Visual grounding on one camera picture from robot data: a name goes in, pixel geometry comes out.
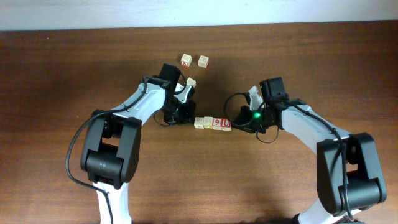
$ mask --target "cube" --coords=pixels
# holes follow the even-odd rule
[[[222,119],[221,128],[223,131],[230,131],[231,130],[231,122],[228,121],[227,119]]]
[[[203,127],[203,118],[195,118],[195,122],[193,123],[195,128],[204,129]]]
[[[181,58],[181,65],[189,67],[192,62],[191,55],[183,54]]]
[[[196,87],[197,82],[192,78],[187,78],[187,85],[191,85],[192,87]]]
[[[213,129],[213,117],[204,117],[203,127]]]
[[[202,68],[207,68],[208,64],[209,64],[209,58],[201,55],[198,61],[198,65]]]
[[[213,118],[213,129],[221,131],[223,128],[221,127],[221,118]]]

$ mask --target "white background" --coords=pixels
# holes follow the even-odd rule
[[[0,30],[398,19],[398,0],[0,0]]]

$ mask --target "brown tabletop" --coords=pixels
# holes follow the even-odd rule
[[[398,220],[398,22],[55,30],[0,33],[0,223],[99,223],[93,190],[65,173],[70,140],[97,108],[110,109],[163,63],[197,81],[197,116],[223,117],[227,97],[281,76],[291,98],[376,141],[387,200],[357,215]],[[210,58],[207,69],[197,65]],[[231,102],[236,115],[243,99]],[[71,170],[80,170],[84,134]],[[270,128],[263,139],[272,139]],[[138,223],[239,223],[291,218],[317,197],[314,153],[281,131],[263,144],[233,129],[142,128],[129,186]]]

